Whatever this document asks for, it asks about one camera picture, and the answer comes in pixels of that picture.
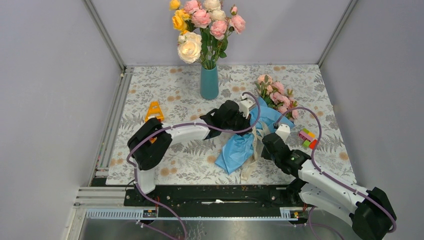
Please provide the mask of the cream ribbon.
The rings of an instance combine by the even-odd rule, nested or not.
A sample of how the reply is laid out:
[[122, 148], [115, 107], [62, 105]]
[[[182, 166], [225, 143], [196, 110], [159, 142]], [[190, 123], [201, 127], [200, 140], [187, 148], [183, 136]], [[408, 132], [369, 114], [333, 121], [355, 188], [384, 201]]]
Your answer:
[[253, 127], [252, 134], [253, 134], [253, 155], [249, 157], [245, 163], [242, 165], [242, 171], [241, 171], [241, 181], [247, 182], [249, 178], [251, 177], [253, 171], [258, 166], [258, 160], [260, 159], [260, 153], [262, 152], [264, 145], [260, 143], [263, 139], [263, 137], [267, 134], [270, 134], [270, 129], [268, 128], [268, 125], [264, 121], [259, 121], [259, 125], [261, 126], [261, 129]]

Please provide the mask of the blue wrapping paper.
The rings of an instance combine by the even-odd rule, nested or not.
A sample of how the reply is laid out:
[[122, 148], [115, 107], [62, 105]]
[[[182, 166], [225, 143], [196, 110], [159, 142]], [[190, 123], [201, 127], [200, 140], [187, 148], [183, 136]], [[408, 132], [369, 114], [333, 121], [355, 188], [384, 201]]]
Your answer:
[[[259, 106], [255, 106], [252, 110], [250, 110], [250, 123], [254, 124], [254, 127], [257, 129], [262, 128], [259, 121], [267, 124], [270, 130], [269, 134], [275, 133], [275, 123], [288, 125], [290, 127], [290, 131], [295, 126], [288, 117], [283, 116], [283, 113], [268, 107], [262, 98], [259, 98], [258, 102]], [[233, 135], [222, 147], [222, 151], [217, 157], [215, 164], [222, 168], [227, 174], [233, 173], [253, 155], [253, 140], [254, 136], [252, 132], [243, 136], [237, 134]]]

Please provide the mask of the pink flowers bunch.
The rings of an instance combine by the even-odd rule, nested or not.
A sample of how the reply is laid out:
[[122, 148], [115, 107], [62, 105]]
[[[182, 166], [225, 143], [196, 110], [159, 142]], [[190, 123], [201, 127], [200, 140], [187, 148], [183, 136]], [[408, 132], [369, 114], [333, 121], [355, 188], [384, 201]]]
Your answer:
[[274, 81], [268, 74], [260, 75], [255, 82], [255, 86], [266, 105], [281, 114], [298, 107], [298, 102], [294, 99], [293, 90], [285, 88], [281, 82]]

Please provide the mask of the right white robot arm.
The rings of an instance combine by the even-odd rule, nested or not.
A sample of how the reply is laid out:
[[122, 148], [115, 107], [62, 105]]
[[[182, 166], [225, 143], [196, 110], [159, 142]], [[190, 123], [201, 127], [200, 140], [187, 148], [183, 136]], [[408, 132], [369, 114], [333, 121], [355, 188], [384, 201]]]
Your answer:
[[368, 189], [326, 172], [307, 153], [291, 150], [276, 133], [266, 135], [262, 143], [262, 157], [294, 177], [286, 193], [291, 205], [322, 209], [351, 226], [362, 240], [381, 240], [395, 230], [397, 217], [382, 189]]

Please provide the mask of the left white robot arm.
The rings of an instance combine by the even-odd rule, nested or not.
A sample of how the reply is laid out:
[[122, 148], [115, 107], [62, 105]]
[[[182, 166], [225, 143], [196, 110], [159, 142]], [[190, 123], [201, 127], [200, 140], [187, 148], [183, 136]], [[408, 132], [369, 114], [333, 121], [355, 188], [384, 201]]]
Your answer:
[[243, 136], [252, 131], [250, 110], [256, 103], [244, 98], [236, 103], [227, 100], [199, 119], [179, 124], [164, 124], [150, 118], [128, 140], [127, 162], [134, 167], [136, 199], [144, 206], [155, 200], [155, 167], [172, 145], [208, 140], [231, 133]]

